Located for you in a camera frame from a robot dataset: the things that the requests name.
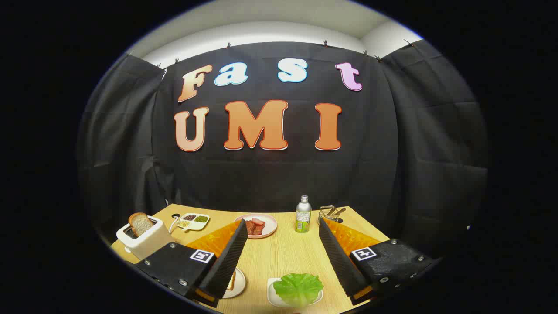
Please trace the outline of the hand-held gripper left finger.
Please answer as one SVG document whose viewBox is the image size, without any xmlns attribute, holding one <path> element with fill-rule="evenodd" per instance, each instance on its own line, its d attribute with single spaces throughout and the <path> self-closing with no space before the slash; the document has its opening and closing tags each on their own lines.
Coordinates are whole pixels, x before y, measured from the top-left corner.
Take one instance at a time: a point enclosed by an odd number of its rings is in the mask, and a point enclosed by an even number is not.
<svg viewBox="0 0 558 314">
<path fill-rule="evenodd" d="M 216 307 L 247 239 L 246 222 L 239 219 L 187 245 L 170 242 L 134 267 L 183 299 Z"/>
</svg>

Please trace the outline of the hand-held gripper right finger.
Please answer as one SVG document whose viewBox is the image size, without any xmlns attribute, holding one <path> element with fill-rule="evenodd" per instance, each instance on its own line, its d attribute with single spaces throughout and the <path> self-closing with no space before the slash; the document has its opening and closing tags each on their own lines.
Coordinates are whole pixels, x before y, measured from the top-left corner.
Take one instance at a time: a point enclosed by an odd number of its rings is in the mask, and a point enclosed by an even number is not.
<svg viewBox="0 0 558 314">
<path fill-rule="evenodd" d="M 327 257 L 352 305 L 397 294 L 438 264 L 402 240 L 379 241 L 323 217 L 318 223 Z"/>
</svg>

